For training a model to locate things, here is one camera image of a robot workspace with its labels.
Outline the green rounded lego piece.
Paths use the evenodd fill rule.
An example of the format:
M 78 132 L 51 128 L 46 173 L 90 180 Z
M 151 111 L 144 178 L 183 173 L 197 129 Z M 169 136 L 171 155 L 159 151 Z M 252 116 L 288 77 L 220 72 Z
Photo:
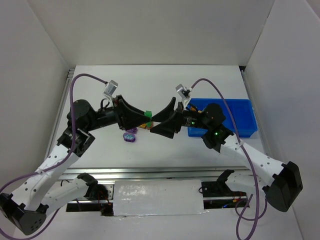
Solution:
M 146 110 L 144 112 L 144 115 L 148 118 L 148 121 L 146 124 L 151 124 L 152 123 L 152 112 L 150 110 Z

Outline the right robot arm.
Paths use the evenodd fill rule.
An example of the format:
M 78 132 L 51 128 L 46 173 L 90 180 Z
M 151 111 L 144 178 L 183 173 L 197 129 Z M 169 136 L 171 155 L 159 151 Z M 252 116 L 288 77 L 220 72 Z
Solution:
M 201 112 L 186 110 L 176 99 L 152 117 L 158 124 L 151 132 L 172 139 L 182 127 L 205 129 L 201 137 L 208 149 L 215 150 L 240 162 L 252 171 L 251 176 L 240 176 L 234 170 L 225 170 L 218 178 L 233 192 L 259 193 L 280 212 L 287 212 L 303 189 L 299 167 L 292 161 L 284 163 L 273 159 L 237 137 L 223 125 L 223 109 L 209 103 Z

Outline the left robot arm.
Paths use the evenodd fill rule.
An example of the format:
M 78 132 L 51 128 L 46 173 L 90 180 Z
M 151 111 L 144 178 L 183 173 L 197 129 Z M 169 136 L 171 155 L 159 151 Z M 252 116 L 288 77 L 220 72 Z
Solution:
M 121 95 L 111 100 L 112 106 L 94 110 L 87 100 L 73 102 L 67 115 L 67 128 L 47 159 L 12 193 L 0 194 L 0 210 L 26 236 L 44 224 L 48 215 L 68 202 L 86 198 L 96 200 L 105 187 L 88 173 L 79 174 L 70 183 L 52 190 L 60 176 L 91 146 L 93 130 L 118 124 L 130 130 L 147 123 L 145 113 L 129 105 Z

